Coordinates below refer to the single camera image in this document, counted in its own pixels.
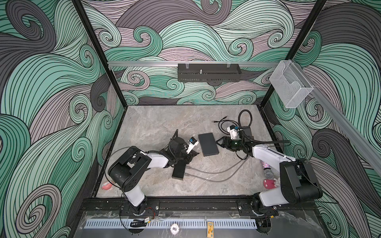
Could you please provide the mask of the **black network switch box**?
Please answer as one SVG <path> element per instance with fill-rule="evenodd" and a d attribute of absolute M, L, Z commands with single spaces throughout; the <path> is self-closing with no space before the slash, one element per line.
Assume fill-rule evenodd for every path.
<path fill-rule="evenodd" d="M 172 173 L 172 178 L 177 180 L 183 180 L 186 166 L 187 164 L 185 160 L 180 160 L 177 164 L 175 164 Z"/>

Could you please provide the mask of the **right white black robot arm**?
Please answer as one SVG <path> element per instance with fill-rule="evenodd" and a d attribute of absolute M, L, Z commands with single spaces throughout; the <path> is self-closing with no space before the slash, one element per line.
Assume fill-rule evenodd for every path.
<path fill-rule="evenodd" d="M 266 191 L 253 195 L 251 207 L 255 215 L 276 216 L 276 206 L 291 204 L 297 205 L 305 202 L 313 202 L 322 198 L 323 191 L 319 185 L 312 165 L 307 159 L 297 159 L 280 153 L 270 147 L 271 144 L 288 144 L 287 140 L 260 141 L 250 134 L 251 126 L 243 126 L 241 116 L 248 113 L 250 123 L 253 115 L 249 110 L 242 110 L 238 120 L 233 122 L 221 138 L 220 147 L 238 153 L 242 151 L 243 160 L 252 157 L 262 161 L 267 170 L 279 173 L 279 178 L 268 179 L 265 184 L 269 187 Z"/>

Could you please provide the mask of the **dark grey box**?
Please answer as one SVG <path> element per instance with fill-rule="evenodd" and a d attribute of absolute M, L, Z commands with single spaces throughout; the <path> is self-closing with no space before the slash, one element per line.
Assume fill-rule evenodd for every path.
<path fill-rule="evenodd" d="M 213 133 L 203 133 L 198 135 L 198 141 L 201 146 L 204 157 L 214 156 L 219 154 L 219 150 Z"/>

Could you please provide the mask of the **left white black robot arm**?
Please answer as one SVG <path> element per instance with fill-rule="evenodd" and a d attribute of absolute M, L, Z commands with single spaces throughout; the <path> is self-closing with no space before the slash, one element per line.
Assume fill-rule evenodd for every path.
<path fill-rule="evenodd" d="M 109 167 L 108 176 L 122 191 L 130 206 L 141 214 L 146 207 L 146 196 L 138 186 L 144 173 L 152 168 L 173 168 L 172 178 L 182 180 L 186 165 L 198 155 L 194 148 L 199 141 L 191 137 L 185 141 L 175 131 L 169 143 L 159 151 L 144 152 L 136 146 L 128 149 Z"/>

